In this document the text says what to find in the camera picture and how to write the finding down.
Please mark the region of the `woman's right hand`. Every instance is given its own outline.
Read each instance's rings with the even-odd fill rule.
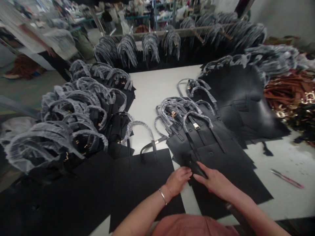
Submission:
[[[208,179],[197,174],[194,174],[194,178],[205,185],[209,192],[230,203],[241,197],[243,192],[235,187],[223,174],[215,169],[206,167],[201,162],[197,162],[197,164],[205,172]]]

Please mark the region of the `person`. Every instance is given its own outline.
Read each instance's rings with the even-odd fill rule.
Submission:
[[[193,177],[205,185],[209,192],[231,203],[244,216],[257,236],[288,236],[289,234],[266,214],[244,192],[235,187],[223,174],[209,169],[197,162],[208,179],[194,174]],[[146,235],[153,221],[169,203],[178,195],[184,184],[191,178],[192,172],[188,167],[174,171],[166,183],[151,196],[142,201],[117,227],[113,236]],[[164,217],[154,228],[152,236],[175,235],[239,235],[233,227],[224,227],[207,216],[172,215]]]
[[[0,0],[0,3],[0,20],[6,29],[30,51],[41,55],[65,81],[69,82],[71,78],[66,70],[69,70],[70,65],[55,53],[51,48],[52,43],[26,22],[11,3],[6,0]]]
[[[53,6],[55,7],[55,9],[59,12],[59,14],[62,17],[70,16],[71,19],[74,21],[73,16],[69,12],[67,12],[65,8],[60,6],[60,4],[56,0],[52,0],[52,3],[53,3]]]

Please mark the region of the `white table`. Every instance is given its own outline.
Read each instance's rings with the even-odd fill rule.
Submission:
[[[135,120],[144,121],[153,132],[155,139],[159,136],[154,129],[156,117],[155,107],[163,99],[179,96],[177,83],[184,78],[196,78],[200,73],[200,66],[189,66],[173,69],[164,69],[130,74],[133,81],[136,99],[133,101],[129,113]],[[159,130],[167,134],[162,125]],[[131,147],[135,155],[140,153],[142,147],[149,143],[149,133],[142,126],[134,127],[134,136],[130,138]],[[261,143],[249,145],[245,152],[255,162],[255,173],[274,197],[273,200],[260,204],[259,207],[272,219],[292,219],[315,215],[315,148],[305,143],[292,144],[297,132],[292,132],[283,140],[267,142],[273,157],[263,155]],[[168,148],[166,142],[157,145],[157,149]],[[173,162],[174,168],[179,165]],[[303,184],[305,189],[298,189],[270,172],[274,168],[293,180]],[[181,197],[187,214],[200,215],[196,198],[192,188],[186,184]],[[238,222],[233,216],[219,220],[224,225],[236,225]],[[108,217],[91,235],[108,235],[110,217]]]

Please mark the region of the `white shirt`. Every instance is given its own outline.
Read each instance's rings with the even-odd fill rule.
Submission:
[[[25,47],[30,49],[33,53],[40,53],[45,51],[44,47],[25,34],[19,26],[26,25],[33,31],[42,41],[47,45],[52,46],[50,40],[45,38],[33,26],[31,26],[23,16],[14,8],[14,6],[7,0],[0,0],[0,20],[5,25],[6,29],[10,31]]]

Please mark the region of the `woman's left hand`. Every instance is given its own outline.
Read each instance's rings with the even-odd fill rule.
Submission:
[[[181,167],[171,173],[168,177],[165,186],[168,188],[171,194],[171,198],[178,195],[184,188],[184,184],[190,180],[193,173],[188,167]]]

